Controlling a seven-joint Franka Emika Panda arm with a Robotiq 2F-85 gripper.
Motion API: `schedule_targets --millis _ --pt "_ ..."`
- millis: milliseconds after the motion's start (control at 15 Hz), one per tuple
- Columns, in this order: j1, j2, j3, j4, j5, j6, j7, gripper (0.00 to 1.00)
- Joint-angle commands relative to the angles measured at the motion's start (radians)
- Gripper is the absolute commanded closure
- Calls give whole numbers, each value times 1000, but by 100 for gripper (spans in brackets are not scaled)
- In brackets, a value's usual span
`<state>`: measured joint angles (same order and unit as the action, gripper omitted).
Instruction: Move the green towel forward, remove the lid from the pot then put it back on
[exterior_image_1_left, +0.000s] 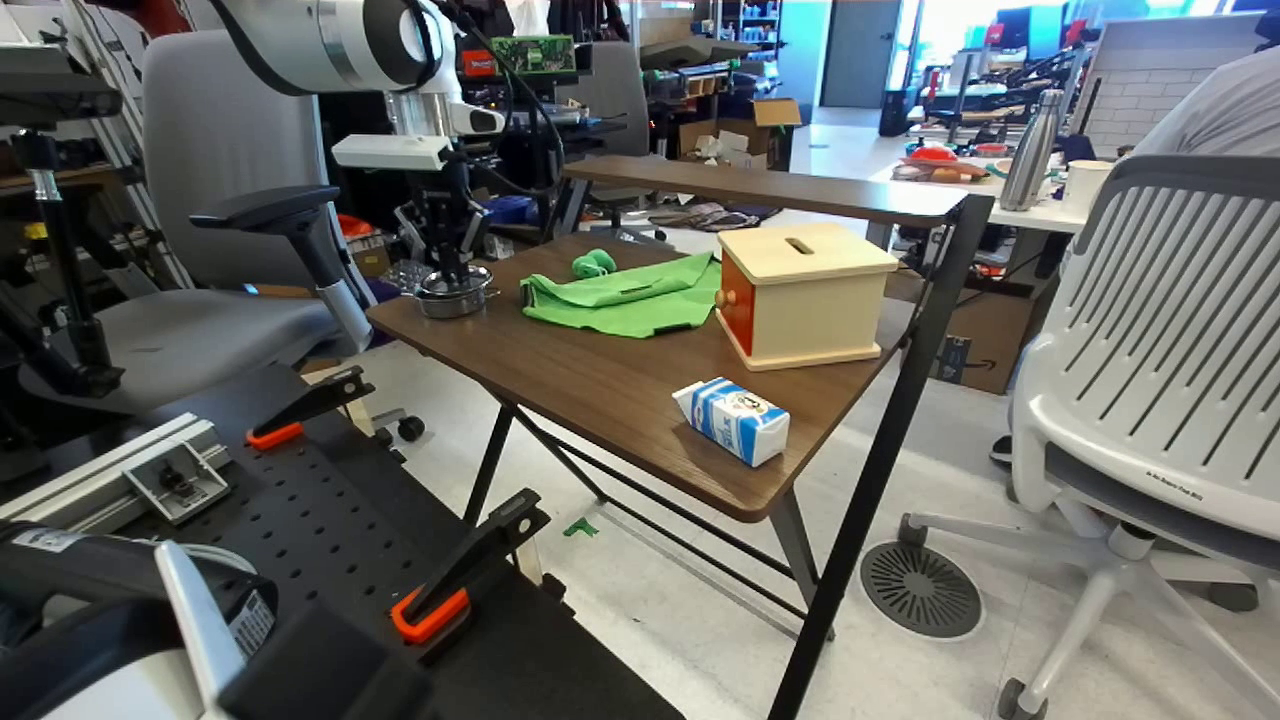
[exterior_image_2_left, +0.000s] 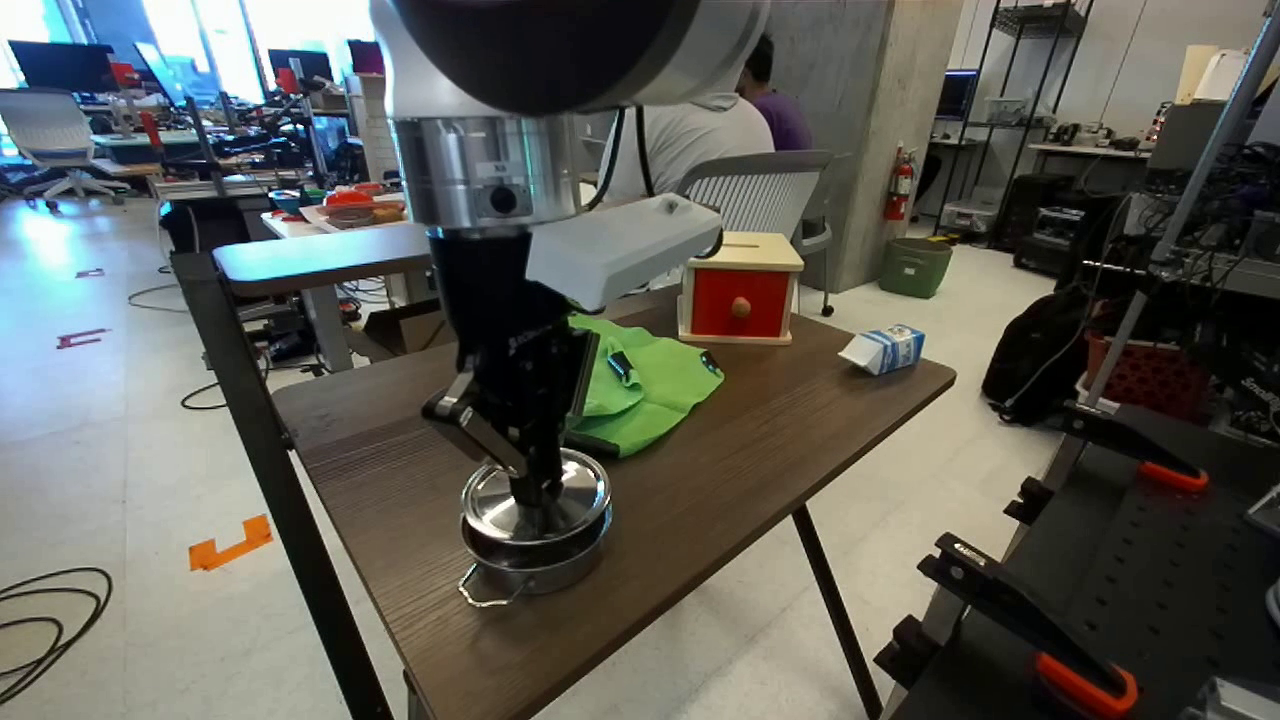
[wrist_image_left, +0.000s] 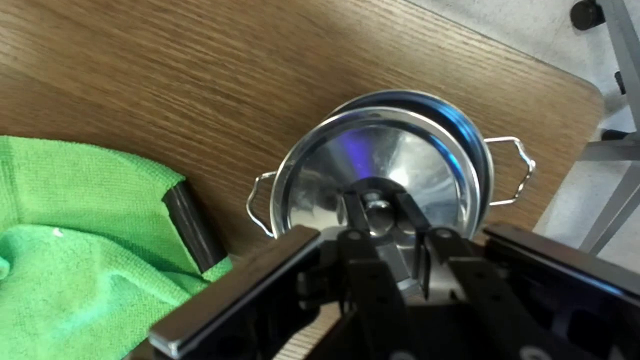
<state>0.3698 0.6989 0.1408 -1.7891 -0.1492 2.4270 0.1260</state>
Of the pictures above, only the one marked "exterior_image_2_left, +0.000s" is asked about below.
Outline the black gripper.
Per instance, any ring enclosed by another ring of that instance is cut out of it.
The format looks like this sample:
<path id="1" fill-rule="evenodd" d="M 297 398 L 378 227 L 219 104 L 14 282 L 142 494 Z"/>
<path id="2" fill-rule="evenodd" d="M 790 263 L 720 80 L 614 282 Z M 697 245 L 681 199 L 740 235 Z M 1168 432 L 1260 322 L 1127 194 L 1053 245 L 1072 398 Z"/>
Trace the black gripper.
<path id="1" fill-rule="evenodd" d="M 583 385 L 588 339 L 567 326 L 567 300 L 529 275 L 529 232 L 445 232 L 434 280 L 470 374 L 470 402 L 434 395 L 434 422 L 476 468 L 463 494 L 510 492 L 546 509 L 562 477 L 562 422 Z"/>

